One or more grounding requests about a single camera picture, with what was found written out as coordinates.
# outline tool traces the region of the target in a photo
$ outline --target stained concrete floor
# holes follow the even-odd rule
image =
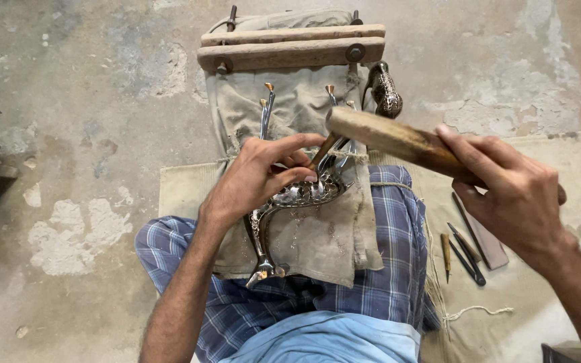
[[[161,167],[215,160],[199,37],[231,3],[0,0],[0,361],[130,362],[157,299],[133,236]],[[239,14],[310,9],[251,1]],[[320,6],[387,27],[401,120],[521,136],[581,130],[581,2]]]

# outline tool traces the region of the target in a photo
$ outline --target wooden plank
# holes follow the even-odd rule
[[[201,36],[201,46],[268,44],[283,41],[341,39],[351,37],[385,37],[385,26],[346,25],[344,27],[319,27],[298,29],[253,30],[247,32],[209,33]]]
[[[501,246],[501,241],[465,210],[463,202],[461,202],[461,199],[459,199],[456,193],[452,192],[452,198],[456,203],[456,207],[461,212],[461,216],[465,221],[467,229],[470,231],[470,235],[472,235],[472,239],[479,246],[483,260],[486,261],[488,268],[494,270],[507,265],[510,260],[504,251],[504,247]]]
[[[355,43],[365,46],[365,56],[356,63],[377,62],[382,59],[385,38],[381,37],[206,46],[199,48],[196,59],[201,68],[208,72],[216,71],[214,60],[221,55],[232,61],[232,71],[345,65],[351,63],[345,53]]]

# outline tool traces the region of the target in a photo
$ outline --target plaid pants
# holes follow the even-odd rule
[[[411,186],[406,169],[369,166],[371,182]],[[417,331],[440,326],[425,294],[427,239],[425,206],[407,188],[372,187],[376,238],[384,268],[357,270],[354,287],[302,275],[268,278],[254,288],[246,279],[212,276],[205,317],[196,345],[201,362],[218,362],[235,353],[248,338],[293,315],[315,310],[357,313],[410,324]],[[135,237],[142,265],[163,293],[192,241],[195,221],[167,216],[149,221]]]

